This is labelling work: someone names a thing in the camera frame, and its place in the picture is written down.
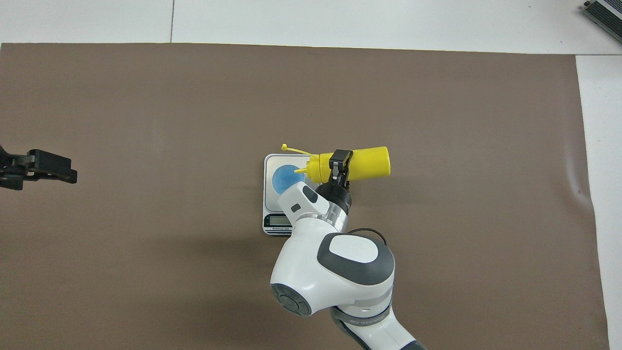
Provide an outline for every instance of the digital scale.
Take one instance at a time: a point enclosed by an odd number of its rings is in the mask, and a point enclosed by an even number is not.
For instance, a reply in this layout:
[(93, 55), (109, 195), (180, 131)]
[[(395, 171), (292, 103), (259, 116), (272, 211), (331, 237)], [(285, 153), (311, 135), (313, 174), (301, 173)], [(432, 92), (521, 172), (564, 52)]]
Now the digital scale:
[[(264, 160), (263, 229), (268, 235), (288, 237), (292, 234), (292, 224), (277, 203), (279, 194), (272, 185), (272, 175), (282, 166), (291, 165), (302, 169), (307, 166), (307, 161), (309, 156), (306, 154), (268, 154)], [(304, 176), (304, 181), (313, 190), (319, 186), (307, 176)]]

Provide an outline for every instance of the yellow nozzle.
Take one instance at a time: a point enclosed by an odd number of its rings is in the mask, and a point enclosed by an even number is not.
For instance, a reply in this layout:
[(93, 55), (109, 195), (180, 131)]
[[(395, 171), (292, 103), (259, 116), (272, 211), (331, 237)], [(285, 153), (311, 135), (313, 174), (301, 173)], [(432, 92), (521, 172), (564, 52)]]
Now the yellow nozzle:
[[(328, 182), (330, 168), (328, 161), (333, 153), (311, 154), (295, 148), (289, 148), (286, 144), (281, 146), (283, 151), (294, 151), (309, 155), (307, 167), (295, 170), (295, 173), (306, 173), (311, 181), (320, 184)], [(391, 162), (387, 147), (373, 147), (355, 149), (350, 160), (349, 181), (369, 179), (371, 177), (388, 176), (391, 173)]]

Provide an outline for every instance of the white floor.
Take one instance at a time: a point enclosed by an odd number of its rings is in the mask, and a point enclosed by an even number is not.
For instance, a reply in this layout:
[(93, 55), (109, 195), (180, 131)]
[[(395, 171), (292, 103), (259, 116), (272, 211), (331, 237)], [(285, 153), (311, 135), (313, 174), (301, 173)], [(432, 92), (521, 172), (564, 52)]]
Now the white floor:
[(622, 44), (579, 13), (582, 2), (3, 0), (0, 42), (217, 42), (579, 55), (610, 345), (622, 350)]

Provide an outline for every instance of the brown mat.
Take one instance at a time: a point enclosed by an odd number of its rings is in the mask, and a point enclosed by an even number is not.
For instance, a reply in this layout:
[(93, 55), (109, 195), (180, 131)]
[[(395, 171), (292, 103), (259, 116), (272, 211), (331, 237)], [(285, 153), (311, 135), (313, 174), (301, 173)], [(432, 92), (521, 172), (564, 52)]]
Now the brown mat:
[(608, 349), (575, 59), (192, 44), (3, 44), (0, 141), (78, 184), (3, 190), (0, 348), (358, 349), (271, 295), (262, 162), (386, 145), (349, 228), (435, 349)]

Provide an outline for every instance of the black vent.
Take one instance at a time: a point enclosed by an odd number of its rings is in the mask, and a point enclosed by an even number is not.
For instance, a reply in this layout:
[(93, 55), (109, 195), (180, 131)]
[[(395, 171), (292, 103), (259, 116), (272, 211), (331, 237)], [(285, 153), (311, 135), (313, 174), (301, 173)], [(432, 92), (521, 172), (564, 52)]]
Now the black vent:
[[(611, 4), (611, 2), (616, 3), (616, 6), (614, 6), (616, 9), (622, 7), (622, 4), (620, 3), (621, 1), (606, 1), (608, 4)], [(594, 23), (598, 24), (617, 41), (622, 42), (622, 19), (609, 11), (600, 2), (594, 1), (589, 4), (585, 8), (585, 10), (583, 10), (583, 14), (591, 19)]]

